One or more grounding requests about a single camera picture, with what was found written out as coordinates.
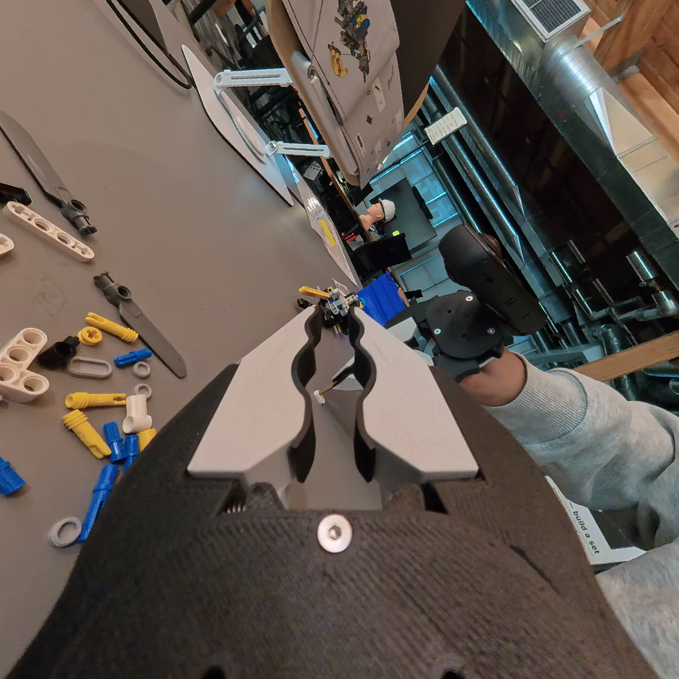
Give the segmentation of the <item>mannequin with white helmet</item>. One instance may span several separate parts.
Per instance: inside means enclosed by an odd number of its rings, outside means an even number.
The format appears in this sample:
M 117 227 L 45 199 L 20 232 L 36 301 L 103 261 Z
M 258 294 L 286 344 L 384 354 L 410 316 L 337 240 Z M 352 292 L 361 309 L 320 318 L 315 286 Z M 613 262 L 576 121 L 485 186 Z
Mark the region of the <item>mannequin with white helmet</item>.
M 386 234 L 386 224 L 395 217 L 395 204 L 389 199 L 379 198 L 375 204 L 371 204 L 365 214 L 359 216 L 362 228 L 368 232 L 374 232 L 380 236 Z

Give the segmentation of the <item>black monitor screen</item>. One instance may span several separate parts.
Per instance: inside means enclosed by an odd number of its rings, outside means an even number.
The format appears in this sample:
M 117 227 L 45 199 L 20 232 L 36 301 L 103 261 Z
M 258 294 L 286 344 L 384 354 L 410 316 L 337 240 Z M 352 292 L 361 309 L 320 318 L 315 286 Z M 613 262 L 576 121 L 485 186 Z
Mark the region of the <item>black monitor screen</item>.
M 371 204 L 391 201 L 395 216 L 371 227 L 376 240 L 396 235 L 404 235 L 405 242 L 412 253 L 423 250 L 436 238 L 432 215 L 417 188 L 404 178 L 369 198 Z

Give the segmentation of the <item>long blue lego pin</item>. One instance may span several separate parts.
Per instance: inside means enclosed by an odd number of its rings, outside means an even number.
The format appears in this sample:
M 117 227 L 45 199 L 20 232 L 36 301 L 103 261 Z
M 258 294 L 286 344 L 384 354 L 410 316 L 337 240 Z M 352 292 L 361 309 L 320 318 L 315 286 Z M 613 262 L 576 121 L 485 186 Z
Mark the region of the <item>long blue lego pin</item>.
M 88 510 L 81 522 L 81 531 L 77 542 L 84 542 L 89 537 L 100 511 L 115 487 L 119 467 L 115 463 L 109 463 L 102 468 L 97 483 L 92 490 L 92 498 Z

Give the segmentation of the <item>white straight lego beam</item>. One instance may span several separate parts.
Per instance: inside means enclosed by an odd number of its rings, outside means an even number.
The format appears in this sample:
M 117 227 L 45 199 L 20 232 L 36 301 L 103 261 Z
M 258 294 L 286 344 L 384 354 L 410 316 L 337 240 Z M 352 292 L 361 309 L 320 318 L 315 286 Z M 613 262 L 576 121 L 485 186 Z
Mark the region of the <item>white straight lego beam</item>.
M 29 207 L 16 201 L 10 201 L 4 206 L 2 212 L 13 222 L 21 225 L 30 233 L 34 233 L 57 250 L 69 254 L 74 259 L 83 263 L 89 263 L 95 259 L 95 253 L 89 246 L 70 236 Z

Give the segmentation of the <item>yellow lego pin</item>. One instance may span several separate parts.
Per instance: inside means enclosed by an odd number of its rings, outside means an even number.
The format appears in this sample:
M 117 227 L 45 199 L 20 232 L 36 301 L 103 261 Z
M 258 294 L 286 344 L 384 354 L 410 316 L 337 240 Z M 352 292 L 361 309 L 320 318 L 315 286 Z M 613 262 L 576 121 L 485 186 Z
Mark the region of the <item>yellow lego pin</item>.
M 98 330 L 104 331 L 105 333 L 113 335 L 129 344 L 136 342 L 139 338 L 139 334 L 134 329 L 130 327 L 124 327 L 93 312 L 89 312 L 87 314 L 86 323 L 89 327 L 94 327 Z
M 81 410 L 72 410 L 62 418 L 64 426 L 75 434 L 88 451 L 102 460 L 111 455 L 111 450 L 104 438 L 89 423 L 88 417 Z
M 125 406 L 127 395 L 124 393 L 85 393 L 68 394 L 64 400 L 65 407 L 70 410 L 88 408 Z

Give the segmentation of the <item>white hanging paper label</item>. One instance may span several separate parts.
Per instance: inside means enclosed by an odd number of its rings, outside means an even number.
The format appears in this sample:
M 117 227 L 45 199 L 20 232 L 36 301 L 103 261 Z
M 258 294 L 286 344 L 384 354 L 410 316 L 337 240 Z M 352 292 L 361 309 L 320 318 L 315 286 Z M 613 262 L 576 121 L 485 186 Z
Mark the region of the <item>white hanging paper label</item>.
M 468 123 L 463 112 L 457 106 L 449 113 L 433 121 L 425 128 L 425 134 L 431 145 L 436 145 L 451 134 L 459 131 Z

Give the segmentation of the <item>grey oval lego link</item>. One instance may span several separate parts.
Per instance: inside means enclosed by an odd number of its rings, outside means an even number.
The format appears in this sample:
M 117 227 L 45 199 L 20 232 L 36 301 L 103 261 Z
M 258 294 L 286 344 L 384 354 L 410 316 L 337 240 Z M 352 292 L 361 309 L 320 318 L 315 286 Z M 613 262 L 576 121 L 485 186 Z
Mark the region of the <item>grey oval lego link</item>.
M 68 362 L 66 370 L 77 378 L 97 380 L 110 378 L 113 373 L 110 362 L 87 356 L 74 356 Z

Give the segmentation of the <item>wooden beam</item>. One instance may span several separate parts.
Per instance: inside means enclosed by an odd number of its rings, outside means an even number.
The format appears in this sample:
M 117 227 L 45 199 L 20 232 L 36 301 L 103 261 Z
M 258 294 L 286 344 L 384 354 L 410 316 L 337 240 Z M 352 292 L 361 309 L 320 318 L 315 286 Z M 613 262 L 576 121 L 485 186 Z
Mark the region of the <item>wooden beam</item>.
M 633 346 L 574 369 L 576 373 L 600 382 L 609 382 L 631 373 L 678 358 L 678 331 Z

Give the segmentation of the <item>white lego elbow connector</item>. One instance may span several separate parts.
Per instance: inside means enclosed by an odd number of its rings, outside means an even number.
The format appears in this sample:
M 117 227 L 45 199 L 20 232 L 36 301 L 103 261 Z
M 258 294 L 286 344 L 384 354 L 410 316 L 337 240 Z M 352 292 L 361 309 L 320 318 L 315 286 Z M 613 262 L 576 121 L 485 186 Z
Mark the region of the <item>white lego elbow connector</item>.
M 139 434 L 152 429 L 152 418 L 147 410 L 146 395 L 130 395 L 126 398 L 126 417 L 122 429 L 126 435 Z

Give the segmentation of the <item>black lego connector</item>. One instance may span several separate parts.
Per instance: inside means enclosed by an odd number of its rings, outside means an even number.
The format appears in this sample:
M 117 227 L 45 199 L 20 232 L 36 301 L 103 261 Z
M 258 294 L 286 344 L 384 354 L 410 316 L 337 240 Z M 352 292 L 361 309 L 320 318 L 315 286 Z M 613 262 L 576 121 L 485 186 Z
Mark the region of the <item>black lego connector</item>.
M 76 356 L 79 346 L 80 339 L 70 335 L 41 352 L 37 362 L 49 370 L 62 369 Z

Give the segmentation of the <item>grey metal pipes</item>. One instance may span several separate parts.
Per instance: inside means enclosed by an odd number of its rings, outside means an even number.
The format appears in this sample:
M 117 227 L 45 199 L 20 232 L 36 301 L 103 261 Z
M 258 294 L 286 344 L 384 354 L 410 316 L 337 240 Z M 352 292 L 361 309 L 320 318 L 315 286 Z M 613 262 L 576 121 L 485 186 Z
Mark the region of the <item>grey metal pipes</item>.
M 420 118 L 459 108 L 438 174 L 471 226 L 502 243 L 550 324 L 542 353 L 598 344 L 605 354 L 678 330 L 678 289 L 515 74 L 517 96 L 481 82 L 481 107 L 437 65 Z

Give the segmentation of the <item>partly built lego model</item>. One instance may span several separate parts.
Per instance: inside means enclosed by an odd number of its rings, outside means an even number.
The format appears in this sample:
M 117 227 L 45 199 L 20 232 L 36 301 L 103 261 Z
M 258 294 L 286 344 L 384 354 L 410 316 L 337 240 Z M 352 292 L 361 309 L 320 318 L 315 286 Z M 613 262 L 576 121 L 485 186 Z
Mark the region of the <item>partly built lego model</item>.
M 313 298 L 322 314 L 322 325 L 330 329 L 335 335 L 349 334 L 349 311 L 353 308 L 364 310 L 364 304 L 354 292 L 349 292 L 343 284 L 326 289 L 302 286 L 299 288 L 300 297 L 297 304 L 301 309 L 312 306 L 308 298 Z

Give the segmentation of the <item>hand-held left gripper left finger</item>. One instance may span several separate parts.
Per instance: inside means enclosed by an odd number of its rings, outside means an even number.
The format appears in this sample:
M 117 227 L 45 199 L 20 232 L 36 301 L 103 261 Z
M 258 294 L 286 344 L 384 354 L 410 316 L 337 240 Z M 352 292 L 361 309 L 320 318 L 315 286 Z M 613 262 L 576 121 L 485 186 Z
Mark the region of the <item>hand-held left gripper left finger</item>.
M 271 485 L 285 509 L 312 467 L 316 435 L 306 390 L 316 372 L 319 307 L 303 310 L 244 356 L 188 464 L 192 477 Z

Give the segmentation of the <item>person's right hand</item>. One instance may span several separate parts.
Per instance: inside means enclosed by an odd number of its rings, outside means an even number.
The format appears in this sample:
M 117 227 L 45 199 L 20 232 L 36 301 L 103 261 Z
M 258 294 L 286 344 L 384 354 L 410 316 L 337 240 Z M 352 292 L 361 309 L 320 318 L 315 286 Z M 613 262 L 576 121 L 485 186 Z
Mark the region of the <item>person's right hand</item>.
M 505 349 L 474 375 L 463 378 L 460 386 L 473 399 L 487 407 L 502 407 L 514 401 L 527 382 L 527 369 L 519 354 Z

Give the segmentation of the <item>white vent grille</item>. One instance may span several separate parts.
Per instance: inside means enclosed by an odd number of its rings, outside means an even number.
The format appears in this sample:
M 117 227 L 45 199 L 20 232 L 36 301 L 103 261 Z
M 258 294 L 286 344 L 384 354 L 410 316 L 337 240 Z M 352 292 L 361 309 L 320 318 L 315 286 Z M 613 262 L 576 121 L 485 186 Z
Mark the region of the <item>white vent grille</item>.
M 579 36 L 591 14 L 584 1 L 511 1 L 511 4 L 542 43 L 566 33 Z

